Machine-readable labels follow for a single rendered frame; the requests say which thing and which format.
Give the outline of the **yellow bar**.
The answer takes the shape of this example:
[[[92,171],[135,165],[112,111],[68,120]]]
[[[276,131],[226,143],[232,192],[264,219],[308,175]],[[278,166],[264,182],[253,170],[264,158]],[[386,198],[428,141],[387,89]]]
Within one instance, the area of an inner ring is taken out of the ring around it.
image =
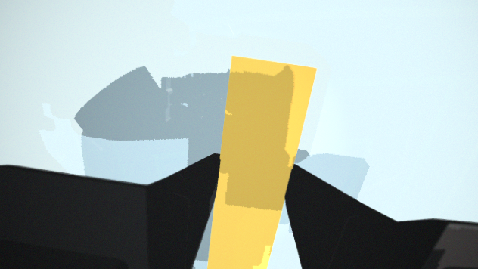
[[[267,269],[316,71],[231,57],[207,269]]]

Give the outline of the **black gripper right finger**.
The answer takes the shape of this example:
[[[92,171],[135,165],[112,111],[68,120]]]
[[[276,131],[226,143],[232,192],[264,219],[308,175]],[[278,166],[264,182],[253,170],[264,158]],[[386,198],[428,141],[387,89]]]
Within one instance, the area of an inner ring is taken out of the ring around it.
[[[296,164],[285,206],[302,269],[478,268],[478,222],[397,221]]]

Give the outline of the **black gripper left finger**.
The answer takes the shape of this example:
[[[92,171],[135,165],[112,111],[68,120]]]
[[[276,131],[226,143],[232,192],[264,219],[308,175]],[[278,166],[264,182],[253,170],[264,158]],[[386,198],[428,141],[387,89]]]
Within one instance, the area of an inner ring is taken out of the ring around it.
[[[219,180],[214,153],[150,184],[0,165],[0,240],[193,269]]]

